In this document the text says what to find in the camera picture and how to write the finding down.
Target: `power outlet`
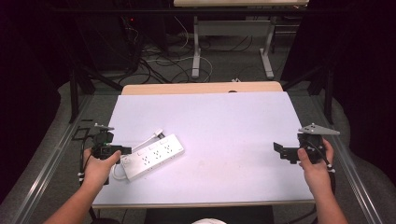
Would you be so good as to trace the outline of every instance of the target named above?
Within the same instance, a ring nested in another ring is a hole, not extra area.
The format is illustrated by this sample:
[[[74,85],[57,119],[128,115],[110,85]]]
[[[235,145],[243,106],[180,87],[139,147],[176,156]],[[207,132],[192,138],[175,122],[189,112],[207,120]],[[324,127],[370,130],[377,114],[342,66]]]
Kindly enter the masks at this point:
[[[172,160],[184,152],[183,146],[176,136],[171,134],[165,138],[121,158],[121,164],[129,180]]]

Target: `desk leg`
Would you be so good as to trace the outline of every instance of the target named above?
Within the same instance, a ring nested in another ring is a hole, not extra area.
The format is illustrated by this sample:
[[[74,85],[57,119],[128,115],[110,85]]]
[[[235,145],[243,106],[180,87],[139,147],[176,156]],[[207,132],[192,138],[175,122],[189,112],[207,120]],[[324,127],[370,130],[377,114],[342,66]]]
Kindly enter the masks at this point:
[[[271,40],[274,35],[276,25],[276,17],[271,18],[270,27],[268,27],[268,35],[265,41],[265,49],[260,49],[260,54],[262,56],[262,64],[264,65],[265,75],[268,79],[274,79],[274,72],[271,67],[270,59],[268,58],[268,52],[271,48]]]
[[[199,77],[199,65],[201,59],[201,49],[199,48],[199,35],[198,35],[198,18],[194,17],[194,60],[192,62],[192,78]]]

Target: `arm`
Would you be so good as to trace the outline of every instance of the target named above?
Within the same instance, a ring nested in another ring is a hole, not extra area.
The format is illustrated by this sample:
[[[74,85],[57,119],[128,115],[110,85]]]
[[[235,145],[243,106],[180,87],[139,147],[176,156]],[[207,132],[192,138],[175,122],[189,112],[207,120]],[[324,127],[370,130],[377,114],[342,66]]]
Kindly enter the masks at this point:
[[[90,157],[90,154],[90,149],[84,151],[84,160],[89,159],[83,184],[45,223],[82,223],[84,220],[93,200],[106,182],[111,166],[120,159],[120,151],[105,161]]]
[[[326,147],[326,157],[332,163],[333,148],[325,139],[323,139],[323,144]],[[304,169],[305,181],[317,204],[318,223],[347,223],[347,219],[332,194],[326,163],[322,161],[318,164],[312,164],[302,148],[298,150],[298,157],[301,161],[300,165]]]

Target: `human hand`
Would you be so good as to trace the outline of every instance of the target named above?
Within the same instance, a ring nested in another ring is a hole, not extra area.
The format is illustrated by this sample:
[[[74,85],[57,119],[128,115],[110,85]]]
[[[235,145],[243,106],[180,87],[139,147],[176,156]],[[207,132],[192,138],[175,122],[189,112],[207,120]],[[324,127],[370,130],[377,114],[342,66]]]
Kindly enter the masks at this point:
[[[82,187],[99,192],[110,174],[111,166],[120,159],[121,152],[117,150],[104,161],[96,159],[91,154],[90,148],[84,150],[84,162],[87,164],[84,164],[86,168]]]
[[[329,163],[332,163],[334,150],[332,145],[323,139],[323,145],[326,148],[326,158]],[[298,149],[298,157],[300,159],[300,166],[304,169],[304,178],[306,184],[311,190],[314,197],[320,193],[332,192],[331,180],[327,171],[326,162],[322,160],[319,163],[312,164],[303,148]]]

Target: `desk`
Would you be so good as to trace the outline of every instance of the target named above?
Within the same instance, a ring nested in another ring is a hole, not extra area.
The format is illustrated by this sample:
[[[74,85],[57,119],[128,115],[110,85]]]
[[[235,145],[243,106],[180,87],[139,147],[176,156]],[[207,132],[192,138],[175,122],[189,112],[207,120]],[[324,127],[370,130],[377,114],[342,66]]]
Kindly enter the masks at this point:
[[[185,153],[131,182],[111,176],[94,208],[313,202],[303,170],[273,149],[274,141],[297,146],[301,127],[280,85],[206,85],[125,87],[109,123],[114,145],[136,146],[163,128],[165,135],[177,136]]]
[[[281,7],[303,6],[308,0],[175,0],[176,7]],[[191,76],[198,78],[201,49],[199,35],[255,35],[266,36],[264,48],[260,49],[262,64],[268,79],[274,79],[268,52],[276,26],[276,17],[269,21],[198,21],[194,17],[194,59]]]

